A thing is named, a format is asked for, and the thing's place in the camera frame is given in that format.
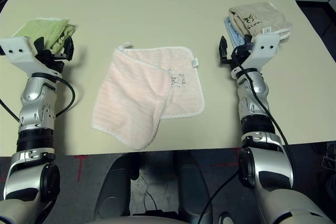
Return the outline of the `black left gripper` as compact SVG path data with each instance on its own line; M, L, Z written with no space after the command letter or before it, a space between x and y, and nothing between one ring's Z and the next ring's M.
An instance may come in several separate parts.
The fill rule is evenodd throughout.
M69 36L64 43L64 52L59 54L53 54L50 50L45 50L44 37L39 37L34 41L34 46L38 51L35 56L42 64L57 73L62 73L65 63L64 60L71 61L74 52L72 37Z

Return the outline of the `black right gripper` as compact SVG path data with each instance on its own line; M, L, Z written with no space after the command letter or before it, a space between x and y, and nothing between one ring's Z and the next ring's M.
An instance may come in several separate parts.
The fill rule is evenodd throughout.
M250 50L252 50L254 46L254 43L252 42L252 36L251 35L245 35L245 44L237 46L234 48L231 58L227 58L227 41L224 36L221 36L220 42L219 42L219 64L229 65L230 68L233 70L234 68L241 65L250 55Z

